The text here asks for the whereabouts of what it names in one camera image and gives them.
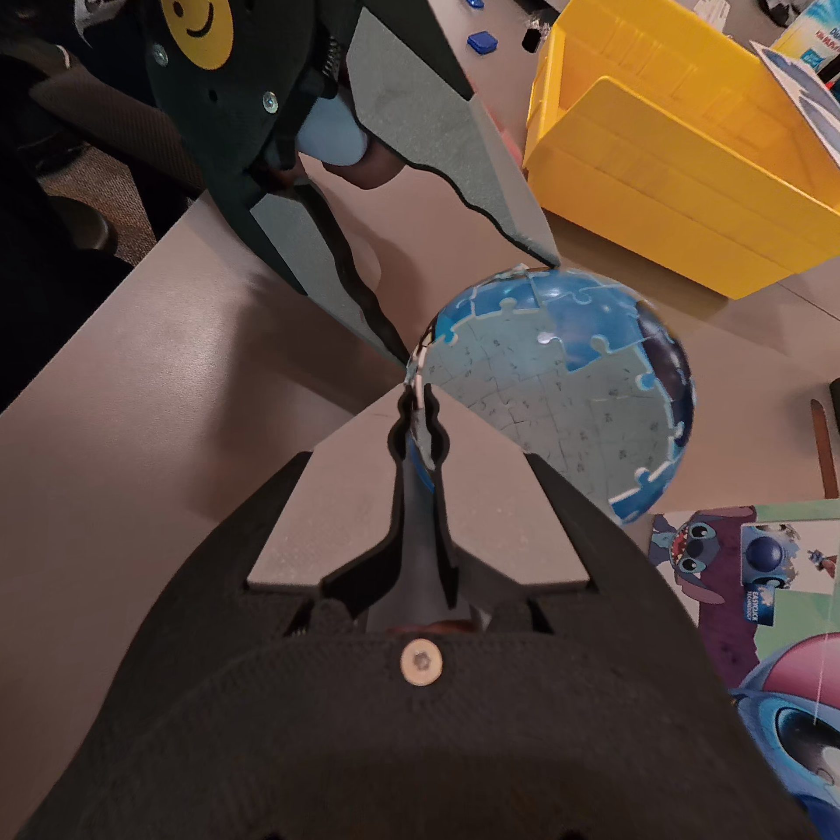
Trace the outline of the blue puzzle ball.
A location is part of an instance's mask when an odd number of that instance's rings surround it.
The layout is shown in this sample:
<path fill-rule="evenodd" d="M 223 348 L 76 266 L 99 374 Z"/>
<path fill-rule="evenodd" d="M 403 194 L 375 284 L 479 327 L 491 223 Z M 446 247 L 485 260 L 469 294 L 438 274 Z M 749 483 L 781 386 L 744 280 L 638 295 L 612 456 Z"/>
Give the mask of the blue puzzle ball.
<path fill-rule="evenodd" d="M 683 344 L 634 290 L 524 264 L 440 307 L 405 384 L 418 403 L 440 387 L 620 525 L 675 478 L 697 403 Z"/>

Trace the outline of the black office chair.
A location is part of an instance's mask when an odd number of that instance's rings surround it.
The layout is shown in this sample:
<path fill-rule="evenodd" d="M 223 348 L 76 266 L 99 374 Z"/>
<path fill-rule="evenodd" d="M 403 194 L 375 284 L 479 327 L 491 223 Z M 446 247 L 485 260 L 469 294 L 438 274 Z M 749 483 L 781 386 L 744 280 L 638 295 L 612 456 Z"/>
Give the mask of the black office chair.
<path fill-rule="evenodd" d="M 37 82 L 29 98 L 92 147 L 125 164 L 154 239 L 185 213 L 205 184 L 174 121 L 92 76 L 82 64 Z"/>

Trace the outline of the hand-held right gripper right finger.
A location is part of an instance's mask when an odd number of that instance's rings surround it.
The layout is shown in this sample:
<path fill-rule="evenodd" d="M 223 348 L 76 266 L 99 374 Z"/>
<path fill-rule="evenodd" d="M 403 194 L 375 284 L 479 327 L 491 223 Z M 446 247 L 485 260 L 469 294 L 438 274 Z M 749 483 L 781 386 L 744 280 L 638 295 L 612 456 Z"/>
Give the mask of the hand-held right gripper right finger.
<path fill-rule="evenodd" d="M 518 444 L 438 386 L 424 386 L 434 499 L 456 593 L 501 603 L 575 593 L 591 575 Z"/>

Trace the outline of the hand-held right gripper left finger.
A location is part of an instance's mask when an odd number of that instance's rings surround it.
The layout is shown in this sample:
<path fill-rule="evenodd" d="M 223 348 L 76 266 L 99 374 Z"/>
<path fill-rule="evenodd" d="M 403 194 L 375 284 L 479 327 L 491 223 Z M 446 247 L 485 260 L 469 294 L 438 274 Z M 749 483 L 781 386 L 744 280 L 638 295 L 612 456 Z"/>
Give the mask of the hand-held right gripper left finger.
<path fill-rule="evenodd" d="M 401 572 L 411 393 L 399 384 L 301 456 L 301 472 L 246 585 L 340 601 L 352 617 Z"/>

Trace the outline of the person's left hand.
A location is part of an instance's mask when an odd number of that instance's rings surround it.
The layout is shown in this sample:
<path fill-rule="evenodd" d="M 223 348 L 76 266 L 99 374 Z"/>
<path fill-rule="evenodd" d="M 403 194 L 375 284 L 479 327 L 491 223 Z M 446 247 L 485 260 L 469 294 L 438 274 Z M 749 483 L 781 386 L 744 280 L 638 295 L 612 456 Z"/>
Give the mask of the person's left hand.
<path fill-rule="evenodd" d="M 405 160 L 370 135 L 358 162 L 330 164 L 323 160 L 323 168 L 360 190 L 375 190 L 391 182 L 405 168 Z"/>

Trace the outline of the cartoon printed puzzle box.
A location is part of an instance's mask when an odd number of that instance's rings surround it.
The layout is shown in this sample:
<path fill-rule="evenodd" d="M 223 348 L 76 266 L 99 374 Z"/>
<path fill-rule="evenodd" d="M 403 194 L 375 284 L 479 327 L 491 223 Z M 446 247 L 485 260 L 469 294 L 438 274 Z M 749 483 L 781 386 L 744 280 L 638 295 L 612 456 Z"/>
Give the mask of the cartoon printed puzzle box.
<path fill-rule="evenodd" d="M 648 560 L 820 838 L 840 836 L 838 499 L 657 513 Z"/>

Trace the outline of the yellow plastic bin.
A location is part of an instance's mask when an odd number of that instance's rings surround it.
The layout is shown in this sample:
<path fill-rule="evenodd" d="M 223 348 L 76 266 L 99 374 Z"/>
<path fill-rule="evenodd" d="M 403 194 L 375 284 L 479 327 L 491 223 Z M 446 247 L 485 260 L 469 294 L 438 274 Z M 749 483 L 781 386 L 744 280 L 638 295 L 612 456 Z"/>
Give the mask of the yellow plastic bin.
<path fill-rule="evenodd" d="M 838 258 L 838 166 L 759 57 L 675 2 L 569 2 L 538 59 L 540 207 L 730 299 Z"/>

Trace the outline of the blue white wipes canister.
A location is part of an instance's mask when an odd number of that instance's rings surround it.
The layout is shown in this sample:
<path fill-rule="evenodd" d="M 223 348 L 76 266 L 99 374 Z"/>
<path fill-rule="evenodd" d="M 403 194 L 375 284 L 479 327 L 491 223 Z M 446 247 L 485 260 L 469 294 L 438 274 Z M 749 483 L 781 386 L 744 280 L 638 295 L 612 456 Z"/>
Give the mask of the blue white wipes canister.
<path fill-rule="evenodd" d="M 791 0 L 785 31 L 771 49 L 808 64 L 828 86 L 838 88 L 840 74 L 840 2 L 838 0 Z"/>

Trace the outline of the brown wooden strip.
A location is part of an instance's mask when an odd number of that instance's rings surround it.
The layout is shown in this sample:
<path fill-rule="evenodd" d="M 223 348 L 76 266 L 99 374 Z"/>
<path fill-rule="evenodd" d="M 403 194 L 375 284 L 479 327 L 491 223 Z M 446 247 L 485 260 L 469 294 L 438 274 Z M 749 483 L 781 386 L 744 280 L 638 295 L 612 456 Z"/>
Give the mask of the brown wooden strip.
<path fill-rule="evenodd" d="M 824 405 L 814 397 L 810 399 L 810 419 L 812 419 L 816 462 L 818 462 L 824 497 L 838 499 L 840 485 L 838 485 L 838 474 L 834 468 L 828 417 L 826 417 Z"/>

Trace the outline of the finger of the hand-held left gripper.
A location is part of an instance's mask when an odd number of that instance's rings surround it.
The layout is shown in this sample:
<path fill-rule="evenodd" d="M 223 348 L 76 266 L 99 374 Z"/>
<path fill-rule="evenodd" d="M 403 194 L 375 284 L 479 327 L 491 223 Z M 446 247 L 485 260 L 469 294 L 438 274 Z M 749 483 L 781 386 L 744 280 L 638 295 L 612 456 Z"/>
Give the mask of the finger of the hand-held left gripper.
<path fill-rule="evenodd" d="M 405 342 L 360 278 L 350 243 L 315 184 L 264 194 L 250 215 L 313 303 L 395 364 L 407 364 Z"/>
<path fill-rule="evenodd" d="M 362 127 L 444 178 L 518 250 L 559 264 L 550 225 L 430 6 L 362 6 L 346 68 Z"/>

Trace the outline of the blue white printed sheet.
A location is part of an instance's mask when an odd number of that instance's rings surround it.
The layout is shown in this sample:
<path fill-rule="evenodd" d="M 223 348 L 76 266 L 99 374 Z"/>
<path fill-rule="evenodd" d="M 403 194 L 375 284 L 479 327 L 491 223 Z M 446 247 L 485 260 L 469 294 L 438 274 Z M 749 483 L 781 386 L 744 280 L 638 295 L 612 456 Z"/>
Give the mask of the blue white printed sheet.
<path fill-rule="evenodd" d="M 840 166 L 840 106 L 832 92 L 806 62 L 785 57 L 757 41 L 749 41 L 749 47 L 808 123 L 834 164 Z"/>

